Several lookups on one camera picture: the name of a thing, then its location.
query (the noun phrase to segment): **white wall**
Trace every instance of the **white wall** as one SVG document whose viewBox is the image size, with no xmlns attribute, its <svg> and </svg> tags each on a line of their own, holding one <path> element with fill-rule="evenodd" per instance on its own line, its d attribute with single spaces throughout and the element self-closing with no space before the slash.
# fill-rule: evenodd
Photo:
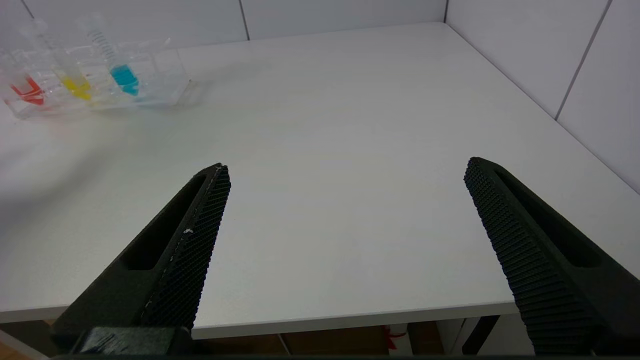
<svg viewBox="0 0 640 360">
<path fill-rule="evenodd" d="M 251 39 L 443 21 L 446 0 L 242 0 Z"/>
<path fill-rule="evenodd" d="M 0 47 L 7 51 L 23 49 L 26 40 L 13 29 L 30 18 L 20 0 L 0 0 Z"/>
<path fill-rule="evenodd" d="M 450 0 L 447 23 L 556 117 L 607 0 Z"/>
<path fill-rule="evenodd" d="M 246 40 L 238 0 L 25 0 L 66 46 L 89 45 L 75 19 L 98 11 L 115 42 L 172 38 L 188 47 Z"/>
<path fill-rule="evenodd" d="M 640 193 L 640 1 L 613 0 L 558 122 Z"/>
<path fill-rule="evenodd" d="M 115 42 L 172 38 L 172 47 L 324 33 L 425 21 L 443 21 L 447 0 L 25 0 L 65 46 L 88 45 L 75 19 L 100 12 Z M 24 22 L 19 0 L 0 0 L 0 29 L 11 32 L 5 17 Z M 242 10 L 246 15 L 246 28 Z M 7 41 L 0 37 L 0 44 Z"/>
</svg>

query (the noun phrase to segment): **textured grip pad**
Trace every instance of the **textured grip pad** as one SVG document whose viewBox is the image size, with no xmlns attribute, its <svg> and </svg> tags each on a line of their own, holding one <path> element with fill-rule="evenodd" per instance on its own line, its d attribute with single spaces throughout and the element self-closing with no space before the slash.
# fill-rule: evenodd
<svg viewBox="0 0 640 360">
<path fill-rule="evenodd" d="M 536 354 L 637 353 L 633 275 L 501 166 L 471 158 L 465 184 Z"/>
</svg>

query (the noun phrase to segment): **tile grout line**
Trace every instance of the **tile grout line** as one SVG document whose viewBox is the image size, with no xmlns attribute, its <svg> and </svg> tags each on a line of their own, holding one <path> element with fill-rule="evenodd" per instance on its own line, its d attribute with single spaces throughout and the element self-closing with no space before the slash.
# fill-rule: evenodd
<svg viewBox="0 0 640 360">
<path fill-rule="evenodd" d="M 20 0 L 20 2 L 22 3 L 22 5 L 24 6 L 24 8 L 27 10 L 27 12 L 29 13 L 29 16 L 32 19 L 35 19 L 35 17 L 33 16 L 33 13 L 31 12 L 31 9 L 29 9 L 29 7 L 27 6 L 27 3 L 24 2 L 24 0 Z"/>
<path fill-rule="evenodd" d="M 246 25 L 246 17 L 244 16 L 244 7 L 242 5 L 242 0 L 238 0 L 240 4 L 240 13 L 242 14 L 242 21 L 244 23 L 244 32 L 246 33 L 246 40 L 249 41 L 251 38 L 249 37 L 249 27 Z"/>
<path fill-rule="evenodd" d="M 447 3 L 444 5 L 444 19 L 442 20 L 442 22 L 444 22 L 445 24 L 447 23 L 448 12 L 449 12 L 449 0 L 447 0 Z"/>
<path fill-rule="evenodd" d="M 609 7 L 611 6 L 612 2 L 613 2 L 613 0 L 608 0 L 607 4 L 604 6 L 604 11 L 602 12 L 602 15 L 600 16 L 600 20 L 598 20 L 598 24 L 596 24 L 596 28 L 593 30 L 593 34 L 591 34 L 591 38 L 589 39 L 589 43 L 587 44 L 587 47 L 585 48 L 584 53 L 582 54 L 582 58 L 580 59 L 580 63 L 578 63 L 578 67 L 575 69 L 575 73 L 573 73 L 573 77 L 571 78 L 571 82 L 569 83 L 569 87 L 566 89 L 566 93 L 564 94 L 564 98 L 562 99 L 562 102 L 560 103 L 560 107 L 558 108 L 558 112 L 556 113 L 556 115 L 554 117 L 554 120 L 556 120 L 556 121 L 558 121 L 558 118 L 560 117 L 560 112 L 564 108 L 564 104 L 566 103 L 567 98 L 569 98 L 569 93 L 571 92 L 571 89 L 573 88 L 573 84 L 575 83 L 575 80 L 578 78 L 578 73 L 582 69 L 582 65 L 584 64 L 584 60 L 587 58 L 587 54 L 588 54 L 589 50 L 591 49 L 591 45 L 593 45 L 593 41 L 595 40 L 596 35 L 598 34 L 598 30 L 600 30 L 600 25 L 602 25 L 602 22 L 604 21 L 604 17 L 605 17 L 605 15 L 607 15 L 607 11 L 609 11 Z"/>
</svg>

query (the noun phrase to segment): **white tabletop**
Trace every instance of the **white tabletop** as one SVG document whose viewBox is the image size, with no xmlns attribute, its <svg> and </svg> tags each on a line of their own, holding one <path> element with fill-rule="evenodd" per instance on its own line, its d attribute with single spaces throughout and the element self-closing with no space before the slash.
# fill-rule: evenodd
<svg viewBox="0 0 640 360">
<path fill-rule="evenodd" d="M 181 56 L 192 106 L 2 110 L 0 321 L 60 314 L 218 161 L 232 189 L 196 338 L 515 312 L 463 182 L 471 156 L 640 275 L 640 196 L 445 24 Z"/>
</svg>

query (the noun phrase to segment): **blue liquid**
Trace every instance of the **blue liquid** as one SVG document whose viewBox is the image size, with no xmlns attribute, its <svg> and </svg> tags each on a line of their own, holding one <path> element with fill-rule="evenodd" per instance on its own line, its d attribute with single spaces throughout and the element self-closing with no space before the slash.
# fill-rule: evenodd
<svg viewBox="0 0 640 360">
<path fill-rule="evenodd" d="M 114 67 L 111 69 L 111 76 L 125 93 L 133 96 L 138 94 L 138 78 L 128 65 Z"/>
</svg>

